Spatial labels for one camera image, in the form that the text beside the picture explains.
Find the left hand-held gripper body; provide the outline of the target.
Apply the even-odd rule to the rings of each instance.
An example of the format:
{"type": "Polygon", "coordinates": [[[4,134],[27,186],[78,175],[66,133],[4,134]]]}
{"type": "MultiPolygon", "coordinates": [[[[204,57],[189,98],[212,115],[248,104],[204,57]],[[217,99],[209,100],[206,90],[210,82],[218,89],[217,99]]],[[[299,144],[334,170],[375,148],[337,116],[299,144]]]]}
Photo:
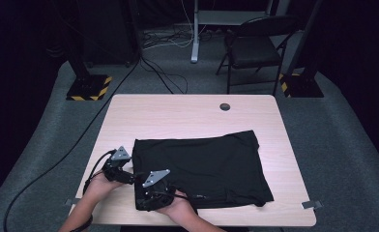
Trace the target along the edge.
{"type": "Polygon", "coordinates": [[[110,182],[115,181],[132,185],[134,183],[134,176],[123,169],[124,165],[130,160],[131,157],[123,146],[111,151],[110,157],[105,161],[102,167],[105,178],[110,182]]]}

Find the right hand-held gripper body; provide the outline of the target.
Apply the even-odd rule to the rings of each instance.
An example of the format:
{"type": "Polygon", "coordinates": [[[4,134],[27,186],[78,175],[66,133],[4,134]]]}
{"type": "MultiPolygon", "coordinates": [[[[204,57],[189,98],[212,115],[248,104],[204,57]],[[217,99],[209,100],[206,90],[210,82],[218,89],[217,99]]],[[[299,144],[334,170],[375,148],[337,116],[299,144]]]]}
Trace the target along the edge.
{"type": "Polygon", "coordinates": [[[170,205],[175,188],[166,180],[169,169],[150,171],[138,175],[134,183],[135,208],[138,211],[155,211],[170,205]]]}

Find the black t-shirt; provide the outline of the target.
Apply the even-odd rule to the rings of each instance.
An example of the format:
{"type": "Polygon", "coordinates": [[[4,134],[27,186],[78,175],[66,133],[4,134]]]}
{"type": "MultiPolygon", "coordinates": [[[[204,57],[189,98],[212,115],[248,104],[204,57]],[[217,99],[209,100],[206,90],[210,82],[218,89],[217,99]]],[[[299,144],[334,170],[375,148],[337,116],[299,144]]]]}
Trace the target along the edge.
{"type": "Polygon", "coordinates": [[[136,140],[134,174],[169,169],[167,182],[196,209],[262,207],[274,200],[252,130],[195,139],[136,140]]]}

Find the person's left hand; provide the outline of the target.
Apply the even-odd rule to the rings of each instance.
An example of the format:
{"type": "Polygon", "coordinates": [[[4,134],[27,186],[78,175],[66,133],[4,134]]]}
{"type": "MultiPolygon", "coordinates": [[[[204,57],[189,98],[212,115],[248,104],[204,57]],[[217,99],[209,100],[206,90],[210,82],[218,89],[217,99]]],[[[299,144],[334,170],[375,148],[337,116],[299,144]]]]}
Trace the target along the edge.
{"type": "Polygon", "coordinates": [[[113,190],[121,187],[123,183],[108,181],[102,172],[93,175],[91,182],[84,193],[84,197],[101,201],[105,199],[113,190]]]}

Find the person's right hand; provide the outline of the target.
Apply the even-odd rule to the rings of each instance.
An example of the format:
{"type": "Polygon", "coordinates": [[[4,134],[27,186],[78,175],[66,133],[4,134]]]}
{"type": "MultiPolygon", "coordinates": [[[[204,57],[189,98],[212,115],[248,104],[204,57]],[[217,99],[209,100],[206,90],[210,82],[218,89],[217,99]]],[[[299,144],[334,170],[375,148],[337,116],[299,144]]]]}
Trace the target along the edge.
{"type": "Polygon", "coordinates": [[[195,211],[187,200],[187,196],[183,192],[176,190],[172,203],[166,207],[158,209],[157,213],[168,216],[173,222],[176,223],[176,219],[180,216],[180,214],[195,213],[195,211]]]}

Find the black stand yellow-striped base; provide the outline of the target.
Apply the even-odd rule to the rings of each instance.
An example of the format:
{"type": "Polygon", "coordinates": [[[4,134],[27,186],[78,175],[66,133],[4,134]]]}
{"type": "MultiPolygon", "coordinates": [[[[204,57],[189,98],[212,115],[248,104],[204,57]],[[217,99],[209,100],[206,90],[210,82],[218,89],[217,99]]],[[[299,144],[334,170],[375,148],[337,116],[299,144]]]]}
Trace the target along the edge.
{"type": "Polygon", "coordinates": [[[75,80],[67,93],[67,99],[69,101],[101,100],[108,90],[112,77],[106,74],[90,74],[74,49],[70,49],[67,55],[75,74],[75,80]]]}
{"type": "Polygon", "coordinates": [[[313,3],[313,8],[310,16],[307,19],[302,36],[292,56],[291,62],[279,79],[284,96],[287,98],[322,98],[323,93],[318,84],[314,80],[316,74],[315,69],[304,67],[301,73],[295,73],[299,62],[303,59],[303,52],[306,47],[307,38],[311,32],[314,21],[320,11],[324,0],[310,0],[313,3]]]}

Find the dark cabinet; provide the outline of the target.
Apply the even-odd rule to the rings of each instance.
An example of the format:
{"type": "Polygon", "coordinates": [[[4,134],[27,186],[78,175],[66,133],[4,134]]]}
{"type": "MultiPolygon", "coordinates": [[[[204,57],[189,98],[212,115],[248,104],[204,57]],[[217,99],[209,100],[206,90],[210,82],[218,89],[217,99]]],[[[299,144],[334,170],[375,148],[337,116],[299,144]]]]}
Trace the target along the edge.
{"type": "Polygon", "coordinates": [[[78,0],[83,59],[92,65],[126,65],[138,59],[135,0],[78,0]]]}

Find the black folding chair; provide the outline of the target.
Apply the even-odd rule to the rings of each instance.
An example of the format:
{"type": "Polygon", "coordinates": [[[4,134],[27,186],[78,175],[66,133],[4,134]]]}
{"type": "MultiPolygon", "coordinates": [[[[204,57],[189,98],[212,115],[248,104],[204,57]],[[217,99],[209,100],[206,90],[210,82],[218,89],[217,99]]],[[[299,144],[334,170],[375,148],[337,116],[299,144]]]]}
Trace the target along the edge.
{"type": "Polygon", "coordinates": [[[282,69],[285,50],[289,39],[298,29],[299,19],[295,15],[272,15],[257,17],[245,21],[224,37],[225,53],[219,63],[216,74],[222,67],[227,68],[226,93],[230,93],[235,83],[233,70],[277,67],[273,79],[263,83],[274,83],[272,95],[276,94],[278,79],[282,69]]]}

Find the white metal desk frame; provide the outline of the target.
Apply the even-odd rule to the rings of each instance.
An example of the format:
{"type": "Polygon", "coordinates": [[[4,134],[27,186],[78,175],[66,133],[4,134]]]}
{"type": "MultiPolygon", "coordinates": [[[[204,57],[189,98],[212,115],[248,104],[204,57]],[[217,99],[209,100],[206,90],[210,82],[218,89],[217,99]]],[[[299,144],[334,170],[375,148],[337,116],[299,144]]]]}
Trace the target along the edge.
{"type": "Polygon", "coordinates": [[[252,11],[216,11],[200,10],[199,0],[194,0],[193,9],[193,39],[190,61],[195,64],[198,61],[200,25],[241,25],[243,22],[254,17],[263,17],[271,14],[275,0],[269,0],[267,9],[261,12],[252,11]]]}

